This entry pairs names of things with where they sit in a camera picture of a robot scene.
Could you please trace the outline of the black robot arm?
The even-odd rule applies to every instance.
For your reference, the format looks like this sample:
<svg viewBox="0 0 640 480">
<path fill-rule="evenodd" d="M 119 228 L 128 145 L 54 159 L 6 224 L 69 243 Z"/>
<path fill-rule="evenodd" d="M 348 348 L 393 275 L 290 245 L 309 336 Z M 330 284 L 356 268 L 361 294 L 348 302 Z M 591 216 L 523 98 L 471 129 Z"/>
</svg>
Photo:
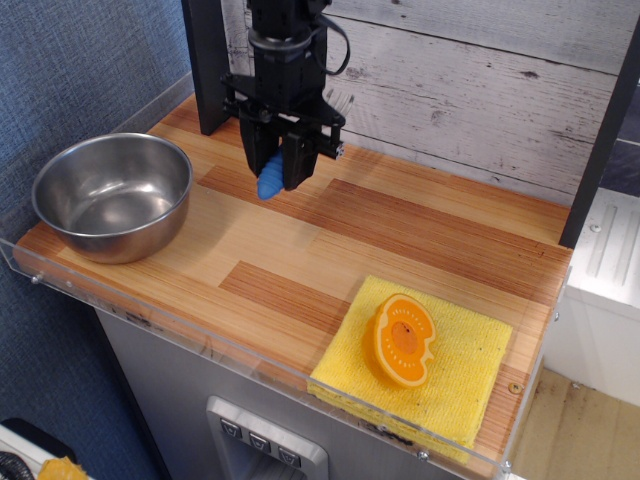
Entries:
<svg viewBox="0 0 640 480">
<path fill-rule="evenodd" d="M 327 66 L 328 32 L 342 29 L 323 13 L 325 1 L 251 1 L 251 76 L 228 73 L 224 109 L 240 122 L 257 195 L 266 201 L 292 191 L 315 169 L 318 156 L 339 158 L 349 106 L 325 90 L 345 70 Z"/>
</svg>

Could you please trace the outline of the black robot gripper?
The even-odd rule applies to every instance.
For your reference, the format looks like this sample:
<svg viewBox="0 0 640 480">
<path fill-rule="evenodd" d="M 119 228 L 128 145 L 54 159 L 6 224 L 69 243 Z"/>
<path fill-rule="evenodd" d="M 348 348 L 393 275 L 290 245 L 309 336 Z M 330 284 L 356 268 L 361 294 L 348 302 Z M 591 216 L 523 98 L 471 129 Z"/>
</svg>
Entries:
<svg viewBox="0 0 640 480">
<path fill-rule="evenodd" d="M 252 173 L 258 177 L 279 147 L 274 118 L 300 114 L 313 120 L 321 112 L 327 68 L 328 35 L 325 29 L 303 29 L 283 39 L 251 29 L 254 51 L 252 76 L 227 74 L 225 110 L 239 118 L 240 134 Z M 289 132 L 282 137 L 283 182 L 286 191 L 298 188 L 314 173 L 318 149 L 308 137 Z"/>
</svg>

